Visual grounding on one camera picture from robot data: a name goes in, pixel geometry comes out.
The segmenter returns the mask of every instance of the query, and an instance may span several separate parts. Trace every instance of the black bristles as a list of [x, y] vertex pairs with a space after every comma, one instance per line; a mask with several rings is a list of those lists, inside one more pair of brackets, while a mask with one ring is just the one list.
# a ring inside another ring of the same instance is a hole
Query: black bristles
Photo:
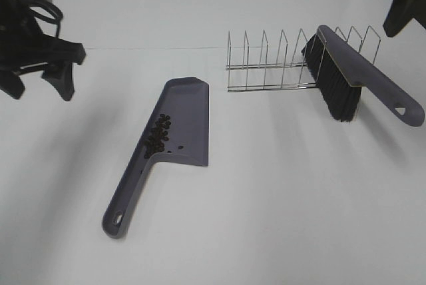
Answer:
[[302, 53], [332, 117], [341, 122], [350, 122], [357, 110], [361, 87], [351, 87], [327, 50], [323, 49], [320, 38], [314, 35]]

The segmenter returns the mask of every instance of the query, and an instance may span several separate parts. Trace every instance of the brush handle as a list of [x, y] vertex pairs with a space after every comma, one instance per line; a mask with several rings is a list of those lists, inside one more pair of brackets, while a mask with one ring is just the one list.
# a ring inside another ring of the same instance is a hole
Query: brush handle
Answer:
[[317, 36], [351, 87], [367, 87], [401, 121], [420, 127], [425, 120], [421, 105], [389, 77], [360, 55], [327, 25], [318, 27]]

